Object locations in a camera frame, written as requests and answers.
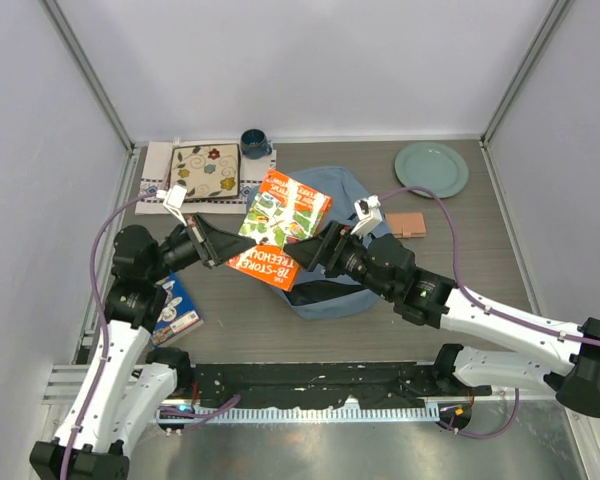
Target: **book cover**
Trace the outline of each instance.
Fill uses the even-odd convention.
[[[164,347],[204,323],[175,273],[164,280],[162,288],[167,292],[167,299],[151,334],[154,347]]]
[[[282,247],[312,237],[330,208],[328,195],[269,170],[239,232],[258,245],[229,260],[229,266],[274,287],[291,290],[300,266]]]

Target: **dark blue mug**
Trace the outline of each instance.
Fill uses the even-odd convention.
[[[252,160],[271,155],[273,151],[264,132],[255,128],[242,134],[240,137],[240,150],[242,155]]]

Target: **teal plate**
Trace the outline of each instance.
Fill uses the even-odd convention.
[[[396,157],[396,175],[405,187],[427,187],[440,198],[459,193],[469,180],[469,169],[454,149],[434,142],[403,148]],[[426,193],[413,192],[423,197]]]

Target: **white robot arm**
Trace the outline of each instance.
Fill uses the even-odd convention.
[[[198,261],[207,267],[220,265],[254,244],[214,229],[197,215],[185,219],[179,211],[184,196],[175,189],[164,195],[165,207],[180,224],[163,244],[137,225],[116,236],[112,270],[116,278],[105,302],[109,355],[72,445],[69,478],[126,478],[131,452],[156,410],[175,390],[192,383],[188,354],[160,348],[148,355],[138,382],[125,392],[164,304],[166,294],[155,282]],[[370,197],[355,207],[359,217],[355,227],[331,222],[316,237],[286,245],[285,252],[307,270],[321,264],[326,277],[350,276],[393,303],[394,311],[411,323],[467,333],[512,350],[484,352],[444,345],[433,366],[442,390],[449,385],[463,389],[498,385],[554,392],[565,406],[600,417],[600,347],[578,341],[600,341],[600,320],[590,318],[584,325],[560,322],[463,291],[454,280],[417,267],[413,252],[392,235],[375,238],[365,247],[361,238],[382,221],[380,202]],[[62,456],[98,363],[92,362],[53,441],[37,442],[31,453],[31,464],[41,480],[60,478]]]

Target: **patterned cloth napkin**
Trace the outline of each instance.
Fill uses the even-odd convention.
[[[231,141],[195,141],[181,143],[176,148],[211,144],[233,145],[235,143]],[[157,191],[160,188],[165,188],[165,185],[169,183],[173,147],[174,145],[171,142],[149,143],[142,168],[139,193]],[[189,199],[185,200],[180,211],[182,213],[230,213],[244,215],[247,213],[249,193],[254,189],[257,191],[262,184],[262,179],[264,179],[270,168],[276,168],[275,150],[271,155],[258,160],[243,158],[240,162],[240,189],[237,197],[209,200]],[[164,215],[167,214],[167,211],[162,206],[162,200],[146,198],[136,204],[135,213],[138,215]]]
[[[187,200],[237,197],[240,187],[238,145],[174,148],[169,185],[175,184],[187,189]]]

